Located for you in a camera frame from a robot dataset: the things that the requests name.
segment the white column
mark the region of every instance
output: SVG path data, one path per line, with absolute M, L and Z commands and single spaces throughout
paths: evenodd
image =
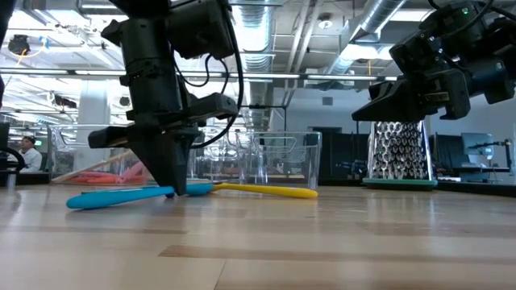
M 79 103 L 79 125 L 110 124 L 110 103 L 107 97 L 108 81 L 87 81 L 81 83 L 81 98 Z M 93 128 L 77 130 L 77 142 L 88 144 L 88 135 Z M 110 149 L 77 149 L 73 162 L 73 170 L 80 170 L 102 162 L 110 157 Z

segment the wooden tabletop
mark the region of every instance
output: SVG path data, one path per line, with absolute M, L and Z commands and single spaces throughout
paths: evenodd
M 516 199 L 321 188 L 67 209 L 84 189 L 0 192 L 0 289 L 516 289 Z

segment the clear plastic bin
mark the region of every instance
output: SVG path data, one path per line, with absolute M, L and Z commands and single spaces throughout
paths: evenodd
M 243 132 L 235 135 L 240 183 L 317 188 L 321 133 Z
M 88 135 L 107 125 L 48 126 L 52 183 L 87 185 L 145 184 L 150 175 L 131 150 L 91 149 Z
M 205 142 L 220 133 L 219 126 L 201 127 L 202 135 L 193 144 Z M 190 150 L 188 177 L 210 181 L 239 181 L 239 160 L 235 142 L 229 142 L 234 132 L 204 148 Z

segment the person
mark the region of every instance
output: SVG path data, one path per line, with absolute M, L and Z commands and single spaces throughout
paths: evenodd
M 25 160 L 25 168 L 22 168 L 21 173 L 38 172 L 41 168 L 41 153 L 39 153 L 35 146 L 35 138 L 25 136 L 22 138 L 22 146 L 18 151 Z M 14 156 L 9 156 L 9 160 L 16 160 Z

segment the computer screen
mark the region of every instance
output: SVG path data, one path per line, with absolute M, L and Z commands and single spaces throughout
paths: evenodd
M 494 153 L 493 136 L 485 133 L 462 133 L 462 144 L 466 155 L 487 155 Z

